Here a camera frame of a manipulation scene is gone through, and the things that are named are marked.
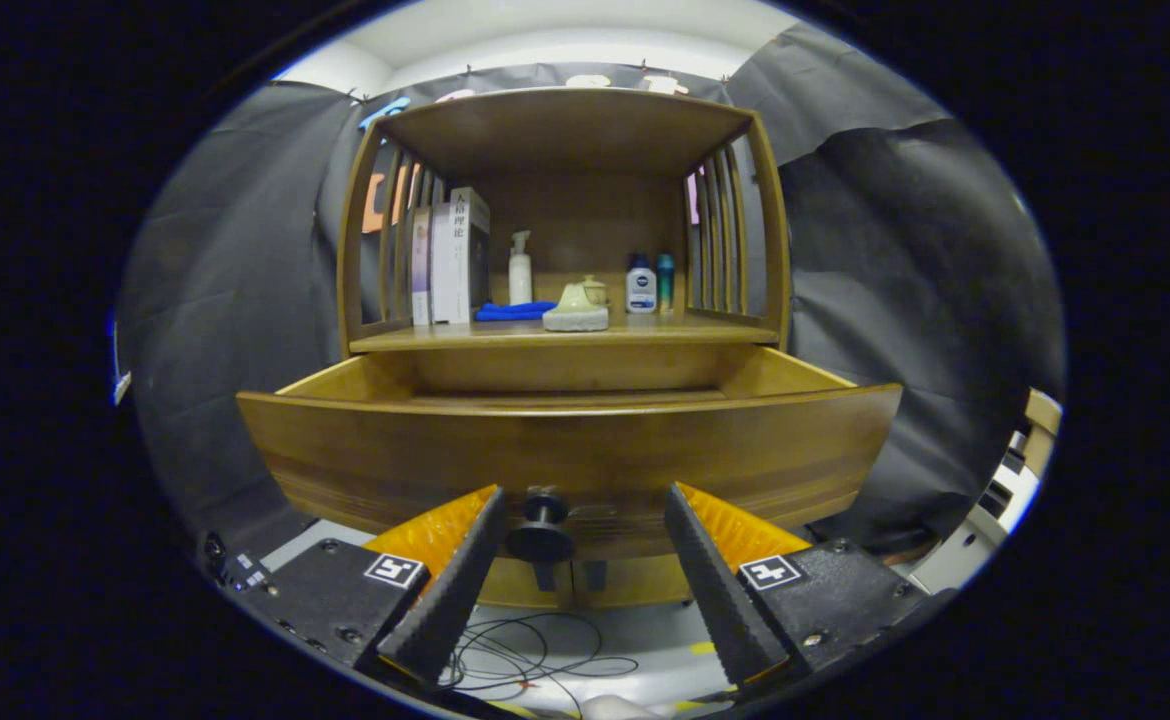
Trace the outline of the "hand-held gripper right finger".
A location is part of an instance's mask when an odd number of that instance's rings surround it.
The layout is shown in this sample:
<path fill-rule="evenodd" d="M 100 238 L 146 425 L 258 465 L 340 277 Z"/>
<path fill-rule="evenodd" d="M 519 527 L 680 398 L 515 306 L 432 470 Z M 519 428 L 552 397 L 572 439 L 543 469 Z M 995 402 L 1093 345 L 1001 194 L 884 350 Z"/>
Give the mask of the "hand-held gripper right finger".
<path fill-rule="evenodd" d="M 813 544 L 689 484 L 665 527 L 728 683 L 777 691 L 867 661 L 932 620 L 925 591 L 849 539 Z"/>

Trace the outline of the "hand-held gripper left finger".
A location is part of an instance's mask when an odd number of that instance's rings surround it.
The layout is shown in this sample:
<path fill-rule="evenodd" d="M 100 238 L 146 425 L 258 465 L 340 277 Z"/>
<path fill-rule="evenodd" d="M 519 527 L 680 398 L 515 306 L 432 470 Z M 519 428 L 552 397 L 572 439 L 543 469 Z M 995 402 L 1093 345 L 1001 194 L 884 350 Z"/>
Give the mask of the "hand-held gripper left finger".
<path fill-rule="evenodd" d="M 366 676 L 438 685 L 505 532 L 486 486 L 362 544 L 321 539 L 245 583 L 264 620 Z"/>

